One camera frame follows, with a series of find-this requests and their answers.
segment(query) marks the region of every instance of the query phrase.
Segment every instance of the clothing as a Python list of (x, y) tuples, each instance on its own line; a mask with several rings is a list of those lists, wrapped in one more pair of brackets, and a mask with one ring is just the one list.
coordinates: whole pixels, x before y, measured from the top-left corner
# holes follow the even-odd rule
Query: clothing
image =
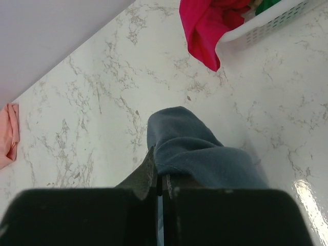
[[(250, 156), (224, 147), (210, 129), (183, 107), (161, 110), (148, 120), (148, 149), (155, 146), (159, 175), (185, 173), (205, 187), (267, 189)], [(157, 245), (164, 246), (162, 197), (158, 198)]]
[(7, 104), (0, 111), (0, 169), (16, 160), (18, 142), (18, 105)]
[(181, 0), (180, 17), (188, 51), (213, 71), (220, 68), (215, 47), (219, 39), (244, 23), (240, 15), (250, 0)]
[(263, 0), (263, 2), (258, 6), (255, 11), (255, 15), (259, 15), (260, 13), (264, 12), (268, 8), (271, 8), (281, 0)]

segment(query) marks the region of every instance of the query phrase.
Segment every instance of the laundry basket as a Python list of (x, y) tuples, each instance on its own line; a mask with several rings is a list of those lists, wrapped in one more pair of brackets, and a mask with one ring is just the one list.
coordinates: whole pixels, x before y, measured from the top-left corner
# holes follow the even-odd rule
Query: laundry basket
[(295, 18), (328, 0), (281, 0), (240, 27), (227, 32), (218, 42), (220, 50), (242, 50), (258, 42), (271, 32), (290, 23)]

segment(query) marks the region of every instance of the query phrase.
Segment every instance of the white wall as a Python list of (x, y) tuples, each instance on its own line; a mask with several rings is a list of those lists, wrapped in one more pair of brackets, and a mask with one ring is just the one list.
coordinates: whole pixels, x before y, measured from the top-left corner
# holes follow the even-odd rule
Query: white wall
[(0, 0), (0, 107), (134, 0)]

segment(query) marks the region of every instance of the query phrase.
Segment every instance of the black object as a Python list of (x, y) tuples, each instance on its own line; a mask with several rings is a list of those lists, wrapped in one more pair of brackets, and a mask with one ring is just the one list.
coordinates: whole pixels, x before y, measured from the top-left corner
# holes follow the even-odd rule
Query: black object
[(115, 188), (20, 193), (0, 224), (0, 245), (156, 245), (160, 195), (165, 246), (312, 245), (285, 192), (206, 189), (190, 176), (158, 177), (153, 149)]

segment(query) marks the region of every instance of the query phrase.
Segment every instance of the pink towel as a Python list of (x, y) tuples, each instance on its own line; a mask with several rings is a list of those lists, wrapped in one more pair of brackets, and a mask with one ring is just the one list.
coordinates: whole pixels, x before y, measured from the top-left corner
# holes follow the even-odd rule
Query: pink towel
[(215, 53), (219, 39), (244, 23), (240, 15), (250, 0), (181, 0), (180, 17), (188, 51), (213, 71), (220, 68)]
[(18, 105), (7, 104), (0, 111), (0, 169), (16, 160), (18, 142)]

